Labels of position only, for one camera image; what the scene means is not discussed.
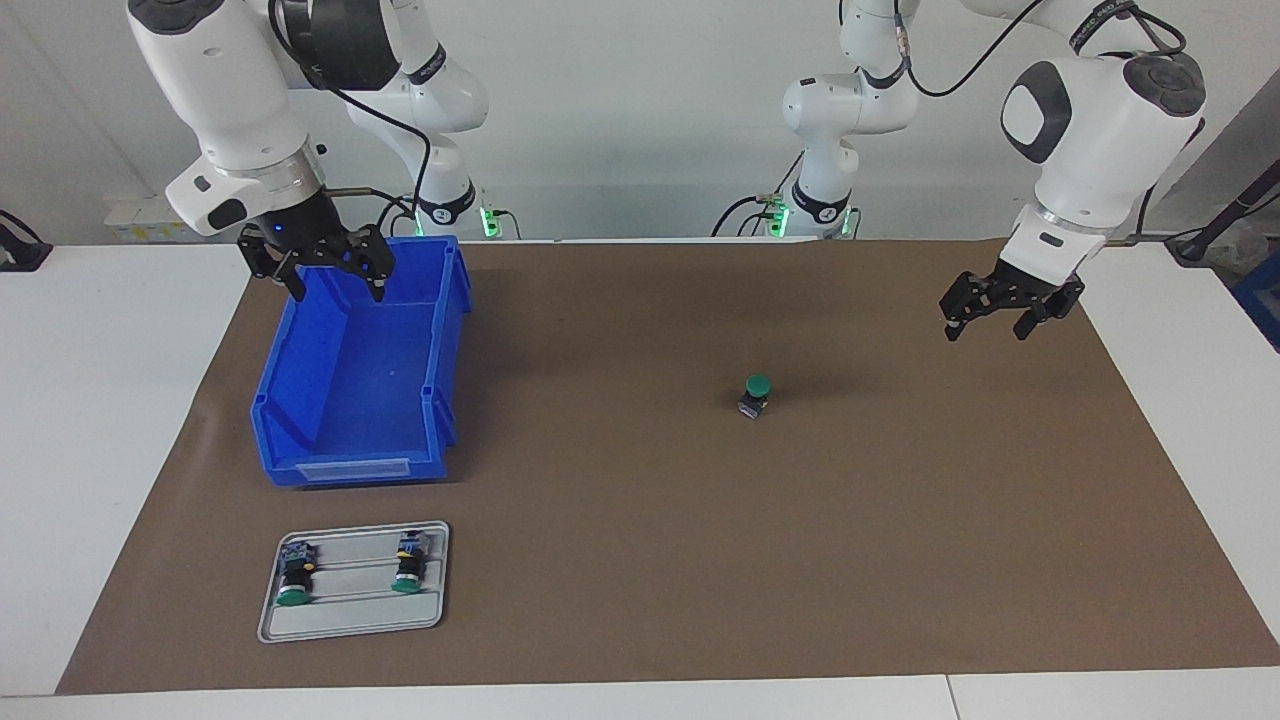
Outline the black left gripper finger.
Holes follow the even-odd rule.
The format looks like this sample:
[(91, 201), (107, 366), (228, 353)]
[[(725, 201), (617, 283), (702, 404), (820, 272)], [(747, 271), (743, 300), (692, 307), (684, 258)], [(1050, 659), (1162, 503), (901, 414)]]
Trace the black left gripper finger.
[(1068, 282), (1043, 299), (1033, 297), (1015, 323), (1015, 337), (1019, 341), (1025, 341), (1037, 327), (1046, 322), (1066, 318), (1076, 306), (1084, 288), (1083, 282)]
[(989, 287), (988, 278), (963, 272), (945, 291), (942, 314), (946, 322), (943, 333), (947, 341), (956, 342), (970, 322), (992, 313), (988, 297)]

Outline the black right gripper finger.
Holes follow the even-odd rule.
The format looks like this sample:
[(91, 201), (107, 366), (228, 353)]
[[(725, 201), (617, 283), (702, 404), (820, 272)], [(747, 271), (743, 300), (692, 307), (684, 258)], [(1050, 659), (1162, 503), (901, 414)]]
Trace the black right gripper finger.
[(343, 245), (342, 270), (364, 281), (372, 301), (380, 304), (396, 269), (396, 255), (387, 238), (378, 225), (362, 225), (346, 232)]
[(268, 279), (287, 288), (297, 302), (305, 300), (306, 287), (296, 269), (294, 256), (291, 252), (273, 252), (260, 228), (242, 228), (238, 250), (255, 279)]

